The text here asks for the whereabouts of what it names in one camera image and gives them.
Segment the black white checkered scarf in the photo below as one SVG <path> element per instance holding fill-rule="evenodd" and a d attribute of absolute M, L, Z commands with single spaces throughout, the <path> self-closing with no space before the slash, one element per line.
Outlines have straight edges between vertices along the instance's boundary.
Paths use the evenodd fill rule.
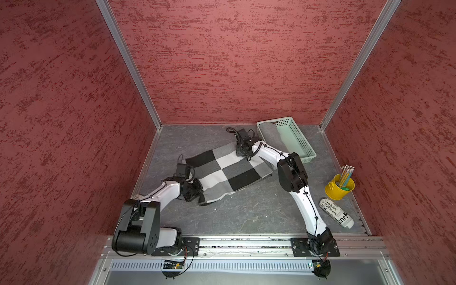
<path fill-rule="evenodd" d="M 222 200 L 245 189 L 273 173 L 259 156 L 248 160 L 236 155 L 236 143 L 206 151 L 185 159 L 195 170 L 195 177 L 202 185 L 198 204 L 206 205 Z"/>

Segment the grey knitted scarf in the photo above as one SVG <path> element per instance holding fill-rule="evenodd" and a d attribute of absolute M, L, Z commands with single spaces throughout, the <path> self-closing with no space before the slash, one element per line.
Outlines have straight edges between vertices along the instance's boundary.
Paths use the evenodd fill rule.
<path fill-rule="evenodd" d="M 264 141 L 280 151 L 288 152 L 287 147 L 281 139 L 280 133 L 277 130 L 277 127 L 270 122 L 260 124 L 260 130 Z"/>

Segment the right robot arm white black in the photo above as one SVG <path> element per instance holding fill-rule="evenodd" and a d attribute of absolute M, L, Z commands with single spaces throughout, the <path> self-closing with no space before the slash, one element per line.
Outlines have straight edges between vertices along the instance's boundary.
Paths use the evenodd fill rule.
<path fill-rule="evenodd" d="M 308 185 L 308 174 L 297 153 L 287 153 L 268 145 L 245 129 L 226 128 L 236 138 L 236 154 L 248 160 L 259 157 L 275 165 L 279 184 L 291 194 L 304 219 L 308 235 L 308 250 L 316 256 L 327 254 L 336 244 L 315 205 Z"/>

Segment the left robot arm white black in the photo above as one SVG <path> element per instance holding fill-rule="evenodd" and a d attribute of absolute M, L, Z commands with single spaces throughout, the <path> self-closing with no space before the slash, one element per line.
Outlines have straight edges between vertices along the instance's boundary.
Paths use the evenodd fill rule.
<path fill-rule="evenodd" d="M 203 186 L 197 178 L 174 176 L 146 196 L 124 202 L 115 232 L 112 249 L 122 257 L 137 254 L 169 256 L 188 255 L 182 231 L 160 225 L 161 212 L 173 200 L 184 197 L 190 202 L 201 194 Z"/>

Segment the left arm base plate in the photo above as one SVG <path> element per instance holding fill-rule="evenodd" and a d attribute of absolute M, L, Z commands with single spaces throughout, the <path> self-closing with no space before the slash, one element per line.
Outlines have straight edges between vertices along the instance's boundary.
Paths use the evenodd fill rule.
<path fill-rule="evenodd" d="M 199 237 L 183 237 L 172 247 L 156 248 L 152 253 L 154 257 L 196 257 L 198 255 L 201 239 Z"/>

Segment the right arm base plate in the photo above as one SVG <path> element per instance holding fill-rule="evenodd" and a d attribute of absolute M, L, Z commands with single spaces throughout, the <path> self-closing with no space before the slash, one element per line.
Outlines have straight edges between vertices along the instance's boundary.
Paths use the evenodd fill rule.
<path fill-rule="evenodd" d="M 308 238 L 292 238 L 290 240 L 293 256 L 295 257 L 315 257 L 324 258 L 339 257 L 340 252 L 334 238 L 326 241 L 317 241 Z"/>

